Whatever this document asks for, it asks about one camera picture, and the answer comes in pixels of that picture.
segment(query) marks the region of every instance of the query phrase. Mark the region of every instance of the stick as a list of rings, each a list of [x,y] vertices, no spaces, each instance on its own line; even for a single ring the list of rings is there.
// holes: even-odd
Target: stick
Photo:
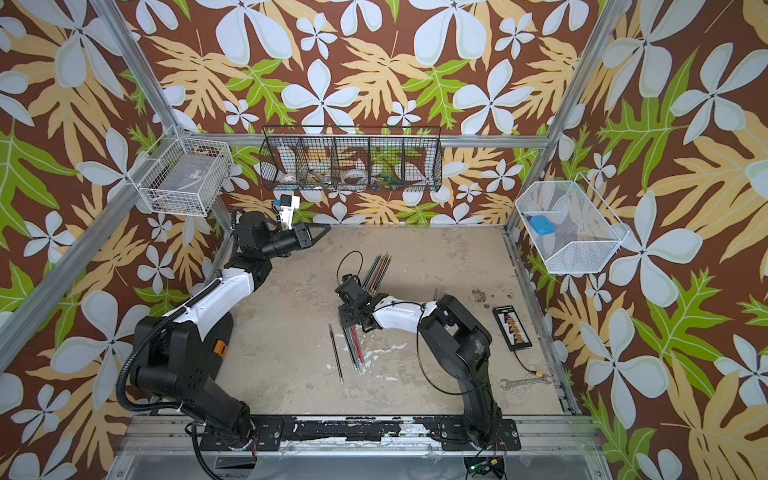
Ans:
[[[333,346],[333,356],[336,357],[336,369],[339,370],[339,381],[344,385],[344,377],[341,375],[341,362],[339,362],[339,352],[336,351],[336,339],[333,338],[333,327],[328,324],[328,332],[331,334],[331,345]]]

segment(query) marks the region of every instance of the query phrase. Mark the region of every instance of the work surface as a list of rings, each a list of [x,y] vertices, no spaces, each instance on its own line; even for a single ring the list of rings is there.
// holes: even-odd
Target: work surface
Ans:
[[[513,305],[533,348],[520,351],[529,368],[546,371],[502,230],[479,228],[334,227],[311,249],[273,260],[272,273],[255,293],[232,309],[235,327],[217,383],[251,412],[263,414],[456,414],[461,396],[448,396],[424,379],[416,358],[415,334],[402,330],[358,329],[366,368],[358,376],[338,321],[336,267],[351,250],[365,256],[361,276],[378,253],[392,263],[379,292],[401,300],[427,302],[435,289],[455,296],[493,336],[489,373],[504,414],[562,413],[553,385],[536,384],[506,392],[499,380],[531,377],[509,351],[491,310]],[[340,276],[356,273],[351,255]],[[333,324],[344,385],[339,383],[330,344]],[[458,391],[423,339],[425,371],[437,385]]]

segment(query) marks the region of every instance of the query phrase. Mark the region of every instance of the wire basket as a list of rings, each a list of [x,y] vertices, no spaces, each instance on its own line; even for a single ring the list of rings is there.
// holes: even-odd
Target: wire basket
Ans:
[[[270,190],[437,191],[442,184],[440,130],[410,134],[416,129],[309,135],[265,127],[260,173]]]
[[[599,192],[587,184],[589,195],[572,180],[534,182],[515,201],[549,273],[599,273],[630,233]],[[601,210],[613,215],[613,226]],[[538,216],[554,224],[554,233],[536,233],[530,219]]]
[[[232,152],[225,142],[178,137],[161,150],[136,183],[153,212],[205,217],[230,175]]]

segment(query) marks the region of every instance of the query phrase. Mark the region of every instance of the white wire basket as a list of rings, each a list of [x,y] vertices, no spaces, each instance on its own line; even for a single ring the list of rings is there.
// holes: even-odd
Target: white wire basket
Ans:
[[[156,213],[205,217],[233,164],[221,141],[177,137],[156,158],[136,188]]]
[[[599,273],[630,234],[594,186],[586,184],[587,191],[572,180],[539,181],[515,201],[549,273]],[[613,225],[603,212],[612,215]],[[538,216],[554,224],[554,233],[536,233],[529,220]]]

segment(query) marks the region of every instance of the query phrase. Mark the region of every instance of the black wire basket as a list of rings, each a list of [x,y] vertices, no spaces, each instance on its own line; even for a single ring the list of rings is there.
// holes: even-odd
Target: black wire basket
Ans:
[[[440,188],[439,128],[354,128],[355,134],[306,134],[295,127],[264,127],[260,149],[264,186],[270,190],[351,191]],[[366,133],[373,129],[378,133]]]

